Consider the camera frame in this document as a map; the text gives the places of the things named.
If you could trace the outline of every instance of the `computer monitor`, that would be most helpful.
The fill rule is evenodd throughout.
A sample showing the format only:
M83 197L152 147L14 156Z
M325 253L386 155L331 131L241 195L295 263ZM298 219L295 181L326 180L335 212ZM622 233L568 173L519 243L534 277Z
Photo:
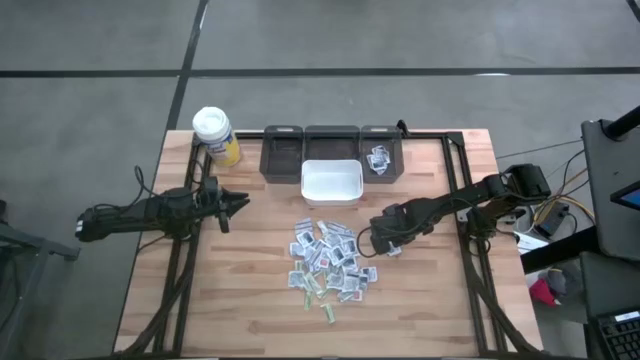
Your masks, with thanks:
M640 181L611 194L611 201L632 209L640 210Z

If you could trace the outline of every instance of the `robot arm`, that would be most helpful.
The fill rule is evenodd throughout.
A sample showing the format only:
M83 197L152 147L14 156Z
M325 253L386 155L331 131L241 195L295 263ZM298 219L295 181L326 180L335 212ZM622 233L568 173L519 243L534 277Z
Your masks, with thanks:
M140 200L123 210L120 207L88 208L78 217L76 237L83 242L104 239L115 233L161 230L183 238L191 226L207 216L215 216L222 232L229 232L228 219L249 203L248 194L230 192L218 186L216 177L207 177L195 194L189 188L173 188Z
M531 164L516 165L502 174L489 175L482 181L435 199L417 198L385 208L382 216L372 218L371 243L376 254L412 242L418 234L429 234L443 216L471 207L467 212L467 232L486 234L495 229L498 218L517 206L534 205L545 200L551 191L542 170ZM482 208L476 205L490 201Z

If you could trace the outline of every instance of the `wooden table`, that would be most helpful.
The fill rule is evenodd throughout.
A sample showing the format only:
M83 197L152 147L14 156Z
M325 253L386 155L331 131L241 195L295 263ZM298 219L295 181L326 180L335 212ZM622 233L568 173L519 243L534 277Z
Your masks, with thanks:
M496 173L488 131L461 131L473 181ZM156 191L182 186L191 137L191 131L167 134ZM240 163L228 169L214 166L212 173L225 188L249 193L251 203L231 219L228 234L218 230L215 219L204 221L183 356L477 355L452 216L445 217L432 234L418 236L405 246L399 257L360 258L361 266L378 267L379 280L369 287L362 303L338 303L335 295L329 296L327 302L334 305L337 318L333 325L327 323L319 300L314 299L307 312L303 292L287 288L288 272L294 266L288 246L294 241L296 221L310 216L358 231L389 204L448 193L439 141L404 141L405 173L393 185L365 184L357 206L346 208L310 208L299 185L266 184L258 171L261 141L245 140L241 146ZM143 243L158 235L145 233ZM516 244L502 235L491 242L489 257L498 301L526 339L541 349ZM169 240L161 241L138 256L115 350L126 348L157 310L170 248ZM363 251L372 249L366 246ZM491 338L490 321L484 323ZM172 331L170 321L168 336Z

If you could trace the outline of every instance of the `concrete floor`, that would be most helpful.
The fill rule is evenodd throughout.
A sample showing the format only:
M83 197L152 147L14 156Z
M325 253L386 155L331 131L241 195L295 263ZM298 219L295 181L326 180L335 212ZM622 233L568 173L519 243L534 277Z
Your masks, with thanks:
M179 69L198 0L0 0L1 70ZM194 68L639 66L623 0L211 0ZM151 181L177 79L0 78L0 198L16 228L81 246L49 262L23 336L29 357L108 354L136 234L80 244L77 215ZM191 79L178 129L202 106L235 128L393 124L488 128L497 156L580 137L638 105L640 75ZM550 173L580 144L498 161ZM584 167L576 161L569 174ZM562 171L549 178L561 183ZM575 194L590 206L588 187ZM579 216L580 227L588 225ZM538 311L545 348L582 355L581 328Z

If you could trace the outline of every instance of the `yellow label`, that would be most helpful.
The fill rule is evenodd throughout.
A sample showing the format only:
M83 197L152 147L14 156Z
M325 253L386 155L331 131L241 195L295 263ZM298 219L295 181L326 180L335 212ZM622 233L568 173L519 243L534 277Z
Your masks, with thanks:
M233 166L238 161L240 161L241 153L240 153L240 144L238 144L238 139L236 138L236 134L231 132L229 136L222 141L221 144L224 148L223 151L220 151L220 144L217 144L218 150L209 151L209 154L213 158L213 163L218 166Z

